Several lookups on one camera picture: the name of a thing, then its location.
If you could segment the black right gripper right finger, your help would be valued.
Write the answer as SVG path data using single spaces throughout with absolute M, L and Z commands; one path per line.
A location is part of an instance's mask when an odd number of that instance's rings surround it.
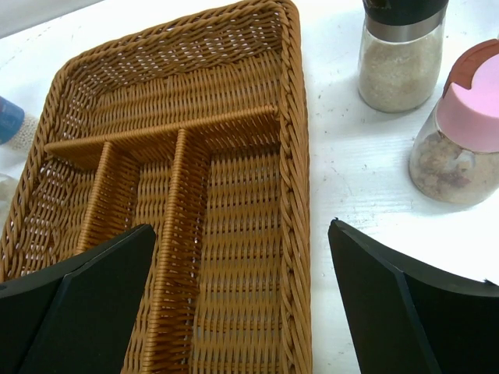
M 334 271 L 362 373 L 496 373 L 498 286 L 460 277 L 334 219 Z

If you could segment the small black-cap glass jar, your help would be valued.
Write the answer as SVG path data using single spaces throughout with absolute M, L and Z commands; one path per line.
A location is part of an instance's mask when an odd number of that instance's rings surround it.
M 0 174 L 0 219 L 5 223 L 12 198 L 14 197 L 18 181 L 8 175 Z

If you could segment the pink-lid spice jar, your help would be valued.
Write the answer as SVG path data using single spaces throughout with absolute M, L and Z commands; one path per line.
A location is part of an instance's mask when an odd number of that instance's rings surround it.
M 467 206 L 498 189 L 498 40 L 465 51 L 419 131 L 409 175 L 426 196 Z

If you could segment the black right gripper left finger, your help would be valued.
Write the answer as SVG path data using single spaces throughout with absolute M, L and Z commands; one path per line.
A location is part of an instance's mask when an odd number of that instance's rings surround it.
M 1 284 L 3 373 L 119 373 L 156 234 L 141 224 Z

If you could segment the black-top grinder jar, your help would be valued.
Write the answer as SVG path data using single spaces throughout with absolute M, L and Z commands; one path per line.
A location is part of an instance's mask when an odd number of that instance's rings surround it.
M 447 1 L 365 1 L 359 94 L 386 113 L 410 111 L 433 93 L 441 69 Z

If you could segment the blue-label silver-cap bottle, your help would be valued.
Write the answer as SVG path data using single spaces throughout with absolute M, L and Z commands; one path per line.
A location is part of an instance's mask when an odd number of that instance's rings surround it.
M 38 118 L 1 97 L 1 145 L 16 152 L 29 153 L 37 131 Z

